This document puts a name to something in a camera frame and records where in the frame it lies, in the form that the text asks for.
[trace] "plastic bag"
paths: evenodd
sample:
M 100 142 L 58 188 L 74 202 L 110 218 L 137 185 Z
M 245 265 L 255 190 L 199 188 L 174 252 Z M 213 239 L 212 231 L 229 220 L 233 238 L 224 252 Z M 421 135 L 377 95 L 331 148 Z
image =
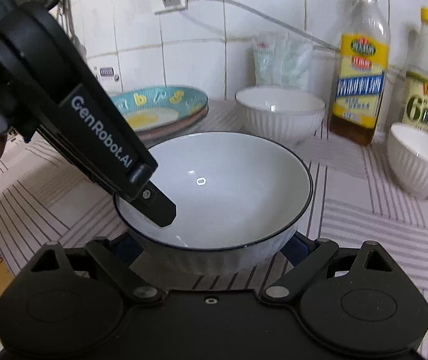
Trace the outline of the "plastic bag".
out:
M 262 32 L 253 40 L 256 85 L 307 89 L 313 45 L 289 32 Z

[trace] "plastic bottle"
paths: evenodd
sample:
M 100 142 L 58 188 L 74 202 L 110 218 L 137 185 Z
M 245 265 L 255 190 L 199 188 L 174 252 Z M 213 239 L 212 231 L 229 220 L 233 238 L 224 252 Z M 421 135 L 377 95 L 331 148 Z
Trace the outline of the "plastic bottle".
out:
M 357 0 L 343 31 L 330 130 L 367 146 L 374 137 L 391 35 L 377 0 Z
M 428 8 L 421 8 L 421 31 L 407 57 L 402 122 L 428 132 Z

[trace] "bottle label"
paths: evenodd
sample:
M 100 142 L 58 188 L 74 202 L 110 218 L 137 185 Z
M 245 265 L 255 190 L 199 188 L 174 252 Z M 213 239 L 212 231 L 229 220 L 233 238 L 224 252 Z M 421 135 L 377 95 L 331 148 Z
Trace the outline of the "bottle label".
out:
M 360 35 L 342 35 L 340 70 L 332 113 L 365 128 L 376 126 L 389 47 Z
M 428 132 L 428 78 L 408 71 L 402 122 Z

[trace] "blue plate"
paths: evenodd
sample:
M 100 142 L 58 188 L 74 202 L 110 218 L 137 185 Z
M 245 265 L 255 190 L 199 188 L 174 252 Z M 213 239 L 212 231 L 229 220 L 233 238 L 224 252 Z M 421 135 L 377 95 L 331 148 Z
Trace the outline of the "blue plate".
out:
M 158 86 L 111 98 L 134 131 L 148 131 L 185 119 L 207 104 L 207 95 L 195 88 Z

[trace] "ribbed white bowl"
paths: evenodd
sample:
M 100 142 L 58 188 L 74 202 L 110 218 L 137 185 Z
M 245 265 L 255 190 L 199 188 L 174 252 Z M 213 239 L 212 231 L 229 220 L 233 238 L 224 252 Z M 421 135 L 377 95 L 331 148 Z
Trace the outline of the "ribbed white bowl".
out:
M 297 143 L 313 135 L 326 106 L 314 95 L 279 87 L 245 88 L 235 98 L 249 132 L 276 142 Z
M 399 185 L 419 199 L 428 199 L 428 133 L 394 123 L 387 138 L 388 162 Z
M 115 198 L 117 213 L 146 252 L 200 275 L 238 272 L 279 251 L 312 199 L 306 165 L 277 143 L 248 134 L 204 132 L 150 149 L 152 182 L 175 204 L 159 228 Z

